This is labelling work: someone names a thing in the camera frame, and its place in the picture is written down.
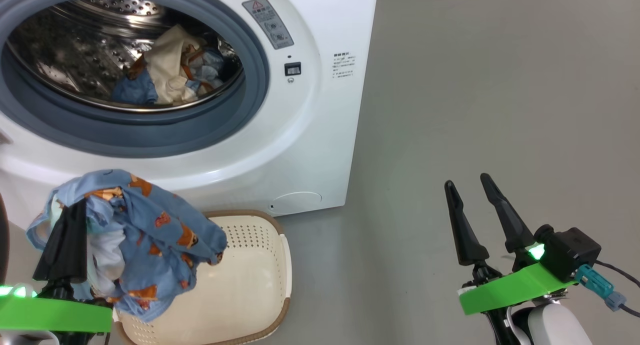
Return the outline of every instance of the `blue clothing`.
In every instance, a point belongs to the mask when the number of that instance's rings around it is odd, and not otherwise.
[[[218,78],[218,74],[222,71],[225,60],[219,51],[214,48],[204,48],[201,56],[188,60],[188,63],[195,81],[208,83],[213,88],[222,86],[223,82]]]
[[[27,238],[39,250],[51,233],[54,196],[60,207],[87,198],[89,236],[124,233],[119,244],[124,270],[113,293],[99,295],[142,322],[162,315],[174,297],[192,290],[199,263],[217,264],[227,247],[224,231],[181,197],[114,169],[90,172],[51,192],[44,211],[27,229]],[[88,281],[75,286],[75,297],[90,298],[91,286]]]
[[[193,90],[194,94],[198,94],[198,89],[200,89],[202,83],[198,80],[187,80],[184,85]]]
[[[142,70],[135,80],[122,76],[111,92],[111,100],[127,104],[155,104],[158,101],[158,92],[151,81],[149,71]]]

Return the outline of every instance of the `green led light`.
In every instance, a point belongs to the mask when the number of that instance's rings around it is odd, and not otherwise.
[[[13,289],[13,286],[0,286],[0,297],[6,297],[7,295],[9,295],[9,292],[11,291],[11,289]],[[19,298],[23,298],[27,295],[27,289],[22,286],[19,287],[14,293],[13,293],[14,297],[19,297]],[[33,292],[32,298],[35,298],[38,296],[37,292]]]
[[[533,259],[540,260],[542,258],[542,255],[544,255],[545,253],[545,245],[540,244],[540,245],[531,247],[531,249],[528,250],[528,253],[531,254],[531,256],[533,256]]]

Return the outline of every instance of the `beige laundry basket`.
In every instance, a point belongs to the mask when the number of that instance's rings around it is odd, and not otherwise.
[[[206,213],[226,233],[219,265],[198,267],[194,288],[152,322],[117,313],[127,345],[240,345],[266,338],[289,310],[291,254],[281,226],[266,213]]]

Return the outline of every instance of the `small switch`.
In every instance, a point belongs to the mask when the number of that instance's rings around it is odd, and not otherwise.
[[[284,64],[284,75],[295,76],[302,74],[302,65],[299,62]]]

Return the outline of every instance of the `laundry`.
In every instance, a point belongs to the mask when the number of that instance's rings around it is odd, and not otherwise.
[[[105,298],[142,322],[162,315],[192,290],[200,263],[222,260],[227,237],[211,220],[172,194],[124,170],[102,170],[55,188],[27,238],[43,250],[58,218],[86,199],[87,281],[78,300]]]
[[[139,76],[133,79],[126,76],[119,79],[113,88],[111,99],[128,104],[155,104],[158,101],[158,93],[149,72],[147,69],[142,69]]]
[[[223,85],[220,51],[176,25],[160,36],[117,83],[112,101],[173,104],[194,101]]]

